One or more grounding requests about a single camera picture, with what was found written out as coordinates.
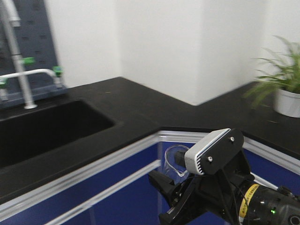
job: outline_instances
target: green plant leaves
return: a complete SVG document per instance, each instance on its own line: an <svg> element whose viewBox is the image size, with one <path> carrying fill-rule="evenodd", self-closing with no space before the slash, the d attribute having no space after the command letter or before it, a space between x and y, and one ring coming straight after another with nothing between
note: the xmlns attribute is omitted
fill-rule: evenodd
<svg viewBox="0 0 300 225"><path fill-rule="evenodd" d="M257 107L263 99L277 89L285 89L289 92L300 93L300 44L289 42L287 39L275 36L287 47L288 54L282 54L264 48L274 58L258 58L264 63L269 63L277 69L275 74L270 74L263 70L258 70L264 75L258 76L259 82L252 89L247 91L243 97L247 98L255 95L252 103L253 107Z"/></svg>

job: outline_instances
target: sink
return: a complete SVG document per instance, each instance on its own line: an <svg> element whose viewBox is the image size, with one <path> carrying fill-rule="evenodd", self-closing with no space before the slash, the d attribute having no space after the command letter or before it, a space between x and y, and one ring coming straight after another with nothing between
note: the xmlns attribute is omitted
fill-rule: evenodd
<svg viewBox="0 0 300 225"><path fill-rule="evenodd" d="M113 126L81 100L0 122L0 168L43 154Z"/></svg>

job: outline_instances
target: potted plant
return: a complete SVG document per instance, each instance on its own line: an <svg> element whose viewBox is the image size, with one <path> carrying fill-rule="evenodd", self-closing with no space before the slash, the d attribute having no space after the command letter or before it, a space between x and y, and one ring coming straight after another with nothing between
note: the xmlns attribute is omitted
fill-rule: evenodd
<svg viewBox="0 0 300 225"><path fill-rule="evenodd" d="M300 118L300 44L292 43L283 37L275 36L287 47L287 53L276 53L265 49L274 58L259 58L264 63L271 64L275 72L270 74L263 70L257 77L258 84L247 91L244 97L255 96L252 103L257 107L269 94L275 92L274 109L278 113Z"/></svg>

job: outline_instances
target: yellow label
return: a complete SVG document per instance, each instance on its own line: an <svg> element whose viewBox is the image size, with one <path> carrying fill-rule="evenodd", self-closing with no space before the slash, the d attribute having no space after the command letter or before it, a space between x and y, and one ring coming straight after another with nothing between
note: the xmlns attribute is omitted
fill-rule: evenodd
<svg viewBox="0 0 300 225"><path fill-rule="evenodd" d="M240 205L240 217L245 218L247 211L248 211L248 205L250 204L251 198L253 197L255 191L258 189L259 184L252 185L248 191L245 194L245 198L243 198L243 201Z"/></svg>

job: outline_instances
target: gray pegboard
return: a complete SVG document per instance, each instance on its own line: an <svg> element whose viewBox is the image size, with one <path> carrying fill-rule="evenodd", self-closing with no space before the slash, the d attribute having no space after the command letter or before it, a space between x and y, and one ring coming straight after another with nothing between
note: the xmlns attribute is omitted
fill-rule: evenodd
<svg viewBox="0 0 300 225"><path fill-rule="evenodd" d="M35 64L26 66L26 70L39 68L52 69L57 66L48 17L43 0L14 0L21 19L21 26L15 28L20 51L23 57L34 57ZM0 75L14 73L8 43L0 26ZM53 79L47 74L29 75L28 80L33 99L49 98L66 93L66 87L57 89ZM22 92L17 78L8 81L9 100L0 103L0 107L22 104Z"/></svg>

